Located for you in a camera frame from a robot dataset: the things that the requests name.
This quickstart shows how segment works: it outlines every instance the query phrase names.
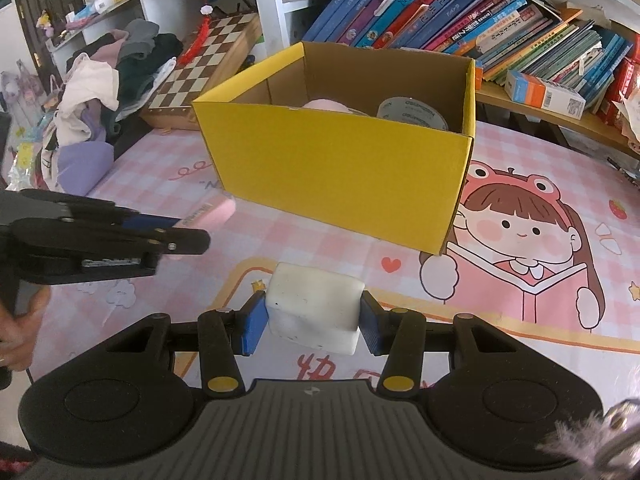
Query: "chessboard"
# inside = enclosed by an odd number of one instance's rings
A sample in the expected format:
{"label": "chessboard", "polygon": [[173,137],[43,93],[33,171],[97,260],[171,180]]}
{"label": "chessboard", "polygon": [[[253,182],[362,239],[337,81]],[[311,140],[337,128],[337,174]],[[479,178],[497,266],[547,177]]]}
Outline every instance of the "chessboard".
{"label": "chessboard", "polygon": [[[176,66],[141,117],[154,128],[199,130],[191,102],[234,76],[261,34],[260,17],[255,13],[213,20],[200,52],[189,64]],[[196,35],[187,38],[185,48]]]}

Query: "yellow label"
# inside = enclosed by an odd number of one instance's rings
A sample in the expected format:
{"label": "yellow label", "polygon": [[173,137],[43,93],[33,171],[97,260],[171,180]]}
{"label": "yellow label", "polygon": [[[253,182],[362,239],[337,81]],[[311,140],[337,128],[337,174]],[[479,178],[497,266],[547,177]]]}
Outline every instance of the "yellow label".
{"label": "yellow label", "polygon": [[28,170],[33,165],[33,143],[21,142],[17,156],[17,167],[20,170]]}

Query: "white eraser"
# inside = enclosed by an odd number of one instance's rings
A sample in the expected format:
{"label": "white eraser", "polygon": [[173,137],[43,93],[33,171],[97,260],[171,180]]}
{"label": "white eraser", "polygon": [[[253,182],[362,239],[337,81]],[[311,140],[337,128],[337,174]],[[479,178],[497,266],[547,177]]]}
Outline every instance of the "white eraser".
{"label": "white eraser", "polygon": [[363,290],[351,276],[280,263],[265,300],[269,329],[310,348],[353,355]]}

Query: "blush cheek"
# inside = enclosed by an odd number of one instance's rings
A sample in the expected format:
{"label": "blush cheek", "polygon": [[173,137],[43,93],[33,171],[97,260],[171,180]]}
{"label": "blush cheek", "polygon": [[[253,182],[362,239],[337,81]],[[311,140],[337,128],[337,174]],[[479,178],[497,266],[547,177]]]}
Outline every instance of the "blush cheek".
{"label": "blush cheek", "polygon": [[491,220],[481,220],[477,225],[478,234],[485,240],[499,242],[502,240],[502,227]]}
{"label": "blush cheek", "polygon": [[562,242],[558,239],[558,237],[554,235],[543,235],[542,246],[546,249],[546,252],[551,254],[552,256],[559,256],[562,254]]}

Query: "brown hair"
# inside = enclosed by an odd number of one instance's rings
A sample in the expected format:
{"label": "brown hair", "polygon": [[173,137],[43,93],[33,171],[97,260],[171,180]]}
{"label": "brown hair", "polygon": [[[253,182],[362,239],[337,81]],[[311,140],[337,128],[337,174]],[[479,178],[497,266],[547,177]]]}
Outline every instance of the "brown hair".
{"label": "brown hair", "polygon": [[[526,181],[527,177],[513,174],[511,171],[494,170],[497,174],[510,174],[513,178]],[[602,319],[605,311],[605,298],[602,285],[593,265],[593,255],[589,247],[589,239],[587,231],[582,224],[582,220],[577,212],[575,212],[567,204],[558,201],[560,207],[569,217],[572,227],[578,231],[582,246],[574,253],[574,265],[587,265],[587,282],[589,290],[595,295],[598,301],[598,309]],[[516,215],[520,218],[532,219],[536,222],[546,222],[549,224],[558,224],[564,231],[568,231],[569,227],[558,212],[545,201],[542,197],[527,191],[520,186],[510,186],[509,184],[487,184],[486,186],[476,189],[463,204],[464,207],[471,211],[484,211],[489,208],[491,211],[503,213],[507,215]],[[458,243],[454,228],[452,227],[447,237],[447,242]],[[428,253],[420,253],[420,264],[423,265],[431,256]]]}

